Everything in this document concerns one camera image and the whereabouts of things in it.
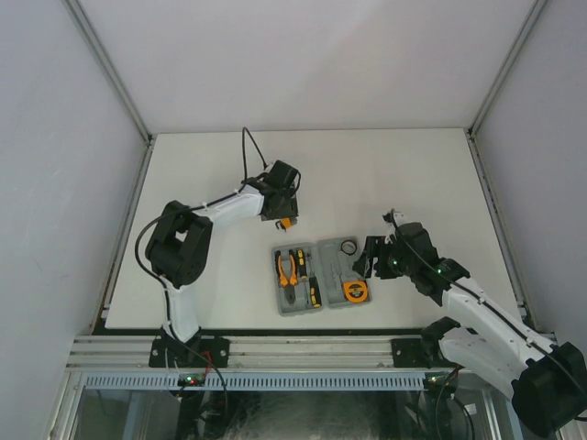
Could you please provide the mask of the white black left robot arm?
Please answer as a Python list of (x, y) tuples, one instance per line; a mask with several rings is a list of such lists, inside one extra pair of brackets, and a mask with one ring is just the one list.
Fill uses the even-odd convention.
[(296, 194), (300, 183), (300, 171), (277, 160), (260, 175), (244, 179), (234, 192), (211, 203), (167, 203), (161, 215), (138, 234), (135, 259), (163, 288), (162, 329), (173, 338), (168, 353), (180, 366), (192, 366), (201, 355), (201, 345), (193, 338), (201, 325), (191, 286), (205, 270), (213, 234), (251, 217), (273, 222), (282, 231), (294, 226), (299, 215)]

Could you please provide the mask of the grey plastic tool case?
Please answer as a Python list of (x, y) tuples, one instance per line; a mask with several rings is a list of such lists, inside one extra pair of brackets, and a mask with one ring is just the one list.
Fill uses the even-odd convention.
[[(352, 239), (357, 243), (354, 236), (344, 236), (317, 241), (315, 243), (298, 243), (291, 245), (281, 245), (271, 250), (271, 259), (274, 266), (273, 278), (276, 287), (278, 312), (282, 316), (294, 316), (299, 314), (316, 313), (324, 307), (339, 309), (345, 307), (357, 307), (368, 304), (372, 301), (372, 295), (369, 288), (370, 297), (367, 302), (352, 303), (348, 302), (343, 293), (342, 283), (344, 281), (366, 281), (361, 275), (352, 270), (353, 263), (359, 258), (359, 247), (357, 252), (348, 256), (340, 250), (341, 243), (346, 239)], [(297, 301), (294, 306), (290, 306), (284, 299), (282, 289), (278, 285), (277, 272), (275, 266), (275, 253), (281, 251), (287, 253), (302, 248), (306, 256), (306, 265), (308, 278), (299, 280), (297, 290)], [(309, 278), (316, 277), (319, 285), (322, 306), (313, 308), (309, 298)]]

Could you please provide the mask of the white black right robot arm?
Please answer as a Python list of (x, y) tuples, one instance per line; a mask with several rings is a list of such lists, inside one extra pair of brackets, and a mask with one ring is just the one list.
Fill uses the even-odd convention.
[(396, 211), (383, 236), (368, 236), (353, 269), (368, 279), (406, 277), (445, 311), (422, 330), (423, 359), (471, 370), (507, 398), (520, 422), (546, 438), (586, 419), (586, 362), (513, 317), (457, 261), (442, 258), (427, 230)]

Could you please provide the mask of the orange hex key set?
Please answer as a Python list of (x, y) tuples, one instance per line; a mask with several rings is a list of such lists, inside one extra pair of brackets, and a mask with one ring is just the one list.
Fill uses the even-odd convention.
[(285, 217), (285, 218), (281, 218), (275, 222), (275, 226), (278, 229), (283, 230), (283, 231), (288, 230), (289, 228), (295, 226), (296, 224), (297, 224), (296, 217)]

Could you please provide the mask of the black electrical tape roll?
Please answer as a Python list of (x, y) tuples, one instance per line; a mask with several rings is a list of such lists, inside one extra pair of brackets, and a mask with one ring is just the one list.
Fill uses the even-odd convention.
[(340, 245), (340, 250), (348, 256), (354, 255), (357, 252), (357, 248), (357, 243), (352, 239), (346, 239)]

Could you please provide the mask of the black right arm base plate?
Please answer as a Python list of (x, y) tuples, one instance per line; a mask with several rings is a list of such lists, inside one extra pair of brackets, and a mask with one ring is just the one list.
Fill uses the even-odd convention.
[(455, 368), (457, 363), (448, 360), (435, 344), (424, 342), (419, 337), (394, 338), (391, 340), (393, 365), (402, 369)]

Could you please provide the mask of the orange tape measure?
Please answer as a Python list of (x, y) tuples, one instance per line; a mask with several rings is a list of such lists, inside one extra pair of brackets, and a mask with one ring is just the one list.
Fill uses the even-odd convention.
[(365, 280), (350, 280), (342, 283), (345, 299), (350, 303), (364, 303), (369, 300), (370, 293)]

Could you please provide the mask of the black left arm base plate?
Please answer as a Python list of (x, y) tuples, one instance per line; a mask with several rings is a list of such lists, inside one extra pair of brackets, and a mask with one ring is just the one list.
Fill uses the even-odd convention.
[(195, 337), (181, 343), (168, 335), (157, 336), (150, 348), (150, 368), (227, 367), (230, 341), (219, 336)]

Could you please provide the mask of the long black yellow screwdriver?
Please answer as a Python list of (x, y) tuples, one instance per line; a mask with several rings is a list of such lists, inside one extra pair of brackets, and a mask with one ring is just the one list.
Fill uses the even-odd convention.
[(297, 269), (298, 279), (299, 280), (306, 280), (308, 278), (308, 272), (307, 272), (305, 252), (302, 248), (298, 248), (295, 251), (295, 255), (297, 258), (296, 269)]

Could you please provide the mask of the short yellow black screwdriver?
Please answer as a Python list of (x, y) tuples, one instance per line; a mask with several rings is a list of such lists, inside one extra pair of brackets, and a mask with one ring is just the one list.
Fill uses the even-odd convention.
[(310, 304), (313, 308), (320, 308), (322, 306), (319, 285), (316, 277), (309, 278), (309, 298)]

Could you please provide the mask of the orange black pliers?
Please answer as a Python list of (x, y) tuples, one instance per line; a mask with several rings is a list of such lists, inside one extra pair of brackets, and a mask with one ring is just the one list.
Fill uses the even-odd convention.
[(299, 280), (297, 275), (296, 258), (292, 251), (275, 253), (275, 266), (278, 285), (282, 289), (285, 301), (294, 306), (297, 301)]

